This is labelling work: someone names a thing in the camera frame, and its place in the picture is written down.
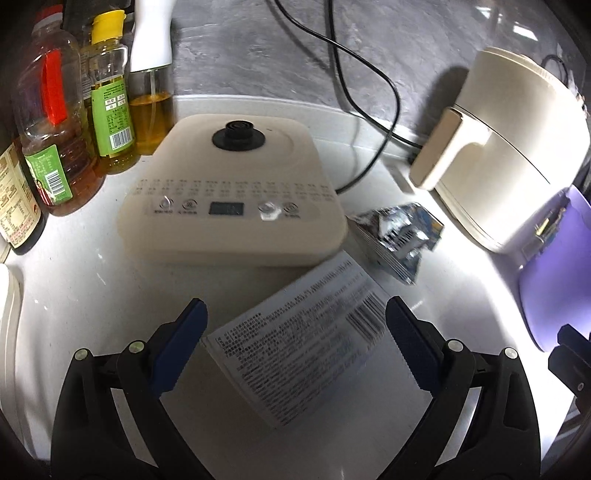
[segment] plastic bottle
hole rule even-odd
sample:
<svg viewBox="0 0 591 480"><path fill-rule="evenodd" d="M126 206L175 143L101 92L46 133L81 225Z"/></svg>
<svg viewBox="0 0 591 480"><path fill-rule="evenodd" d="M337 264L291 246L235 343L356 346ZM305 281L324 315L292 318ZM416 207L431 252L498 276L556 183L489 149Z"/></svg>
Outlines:
<svg viewBox="0 0 591 480"><path fill-rule="evenodd" d="M170 21L176 0L135 0L129 111L138 152L154 153L174 126Z"/></svg>
<svg viewBox="0 0 591 480"><path fill-rule="evenodd" d="M76 39L60 28L61 5L43 10L42 17L12 104L22 152L41 199L50 213L61 216L87 203L105 179L95 172L97 159L85 140Z"/></svg>
<svg viewBox="0 0 591 480"><path fill-rule="evenodd" d="M114 10L95 18L92 25L94 51L88 59L99 163L108 174L125 171L139 160L123 78L127 46L119 42L124 19L123 10Z"/></svg>
<svg viewBox="0 0 591 480"><path fill-rule="evenodd" d="M0 152L0 235L22 255L39 240L45 217L22 172L18 150L2 124Z"/></svg>

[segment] foil packet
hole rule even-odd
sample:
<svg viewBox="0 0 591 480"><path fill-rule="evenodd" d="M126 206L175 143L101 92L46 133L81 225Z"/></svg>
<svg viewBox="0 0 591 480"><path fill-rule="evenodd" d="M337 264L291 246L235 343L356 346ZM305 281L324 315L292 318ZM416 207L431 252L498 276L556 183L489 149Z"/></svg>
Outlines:
<svg viewBox="0 0 591 480"><path fill-rule="evenodd" d="M433 250L443 224L418 203L348 216L365 254L381 268L413 285L424 248Z"/></svg>

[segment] bottle label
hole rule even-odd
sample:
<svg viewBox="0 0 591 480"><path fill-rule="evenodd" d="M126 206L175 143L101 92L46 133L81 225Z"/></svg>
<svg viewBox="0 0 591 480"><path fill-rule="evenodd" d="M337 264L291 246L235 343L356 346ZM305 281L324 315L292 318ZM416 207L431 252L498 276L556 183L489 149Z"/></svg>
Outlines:
<svg viewBox="0 0 591 480"><path fill-rule="evenodd" d="M47 205L59 205L73 197L55 145L25 158L39 195Z"/></svg>
<svg viewBox="0 0 591 480"><path fill-rule="evenodd" d="M31 236L41 218L41 209L11 144L0 156L0 233L13 247L20 247Z"/></svg>
<svg viewBox="0 0 591 480"><path fill-rule="evenodd" d="M90 52L88 48L80 50L80 77L82 80L82 98L86 100L90 98L90 91L92 88L92 81L88 76L88 57Z"/></svg>
<svg viewBox="0 0 591 480"><path fill-rule="evenodd" d="M101 157L112 156L134 143L123 79L92 90L92 118Z"/></svg>

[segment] digital display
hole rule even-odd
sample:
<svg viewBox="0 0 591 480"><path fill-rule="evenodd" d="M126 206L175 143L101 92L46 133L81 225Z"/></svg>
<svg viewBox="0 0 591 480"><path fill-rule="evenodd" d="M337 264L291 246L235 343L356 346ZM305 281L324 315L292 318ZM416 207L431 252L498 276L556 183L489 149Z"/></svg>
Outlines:
<svg viewBox="0 0 591 480"><path fill-rule="evenodd" d="M239 202L212 202L209 205L209 215L244 215L244 204Z"/></svg>

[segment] barcode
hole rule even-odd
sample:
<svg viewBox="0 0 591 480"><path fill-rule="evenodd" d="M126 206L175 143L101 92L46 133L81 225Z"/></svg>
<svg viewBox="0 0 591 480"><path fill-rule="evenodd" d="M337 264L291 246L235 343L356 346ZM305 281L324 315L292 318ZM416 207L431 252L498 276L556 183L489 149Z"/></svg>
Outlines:
<svg viewBox="0 0 591 480"><path fill-rule="evenodd" d="M386 305L374 293L370 293L363 303L347 314L349 323L374 345L386 330Z"/></svg>
<svg viewBox="0 0 591 480"><path fill-rule="evenodd" d="M54 197L56 197L60 193L64 193L66 191L64 184L61 182L59 171L54 170L51 173L48 173L47 175L45 175L45 180L47 182L47 186L49 187L49 190L51 191L51 194Z"/></svg>
<svg viewBox="0 0 591 480"><path fill-rule="evenodd" d="M111 148L116 150L117 148L121 148L128 143L131 143L131 129L127 127L125 130L121 132L117 132L109 137L111 139Z"/></svg>

